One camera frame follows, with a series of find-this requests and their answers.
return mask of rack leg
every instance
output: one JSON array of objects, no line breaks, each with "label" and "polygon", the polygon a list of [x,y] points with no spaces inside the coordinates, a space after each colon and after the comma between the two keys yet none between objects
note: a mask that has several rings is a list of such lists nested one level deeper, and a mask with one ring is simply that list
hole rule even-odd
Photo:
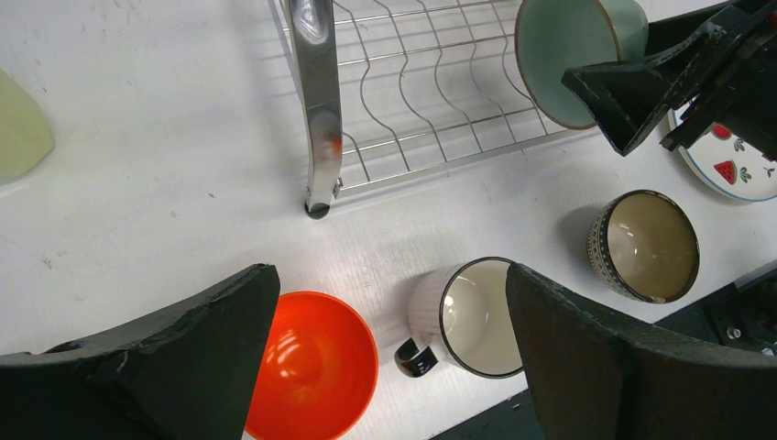
[{"label": "rack leg", "polygon": [[340,189],[343,164],[333,0],[284,0],[283,7],[311,156],[305,210],[319,219],[329,213]]}]

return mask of brown bowl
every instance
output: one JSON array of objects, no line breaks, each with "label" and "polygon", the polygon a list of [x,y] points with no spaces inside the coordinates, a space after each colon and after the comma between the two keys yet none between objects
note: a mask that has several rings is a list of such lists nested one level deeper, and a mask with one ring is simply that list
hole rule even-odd
[{"label": "brown bowl", "polygon": [[682,298],[699,272],[688,217],[658,192],[629,192],[607,205],[588,233],[588,259],[615,292],[647,303]]}]

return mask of white plate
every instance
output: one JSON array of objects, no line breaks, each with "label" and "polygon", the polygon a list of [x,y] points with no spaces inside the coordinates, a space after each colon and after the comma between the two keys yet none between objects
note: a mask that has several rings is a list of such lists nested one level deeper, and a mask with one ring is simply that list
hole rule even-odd
[{"label": "white plate", "polygon": [[[688,108],[670,114],[673,128]],[[690,149],[679,148],[691,170],[715,191],[743,202],[765,202],[777,197],[777,162],[731,134],[722,126],[708,133]]]}]

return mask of tabletop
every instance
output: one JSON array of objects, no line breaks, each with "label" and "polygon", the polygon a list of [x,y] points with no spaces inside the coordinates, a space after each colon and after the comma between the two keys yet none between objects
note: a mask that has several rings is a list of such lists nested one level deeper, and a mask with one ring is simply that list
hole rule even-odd
[{"label": "tabletop", "polygon": [[[655,20],[713,2],[640,3]],[[0,69],[56,138],[38,167],[0,185],[0,354],[40,353],[270,263],[283,292],[331,293],[374,333],[378,388],[345,438],[423,439],[527,385],[397,370],[422,274],[501,256],[654,322],[777,256],[774,204],[708,189],[658,145],[667,126],[626,158],[600,135],[531,148],[339,200],[313,221],[300,103],[278,93],[293,82],[269,11],[250,0],[0,5]],[[672,304],[615,294],[586,260],[597,212],[639,188],[673,198],[698,234],[698,280]]]}]

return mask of mug handle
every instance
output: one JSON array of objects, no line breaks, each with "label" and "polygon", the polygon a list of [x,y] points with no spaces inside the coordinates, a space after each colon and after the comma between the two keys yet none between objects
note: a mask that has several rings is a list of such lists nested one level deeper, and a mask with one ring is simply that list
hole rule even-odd
[{"label": "mug handle", "polygon": [[394,362],[397,363],[397,367],[405,376],[419,378],[437,365],[439,360],[434,355],[432,346],[420,350],[411,337],[397,348],[394,353]]}]

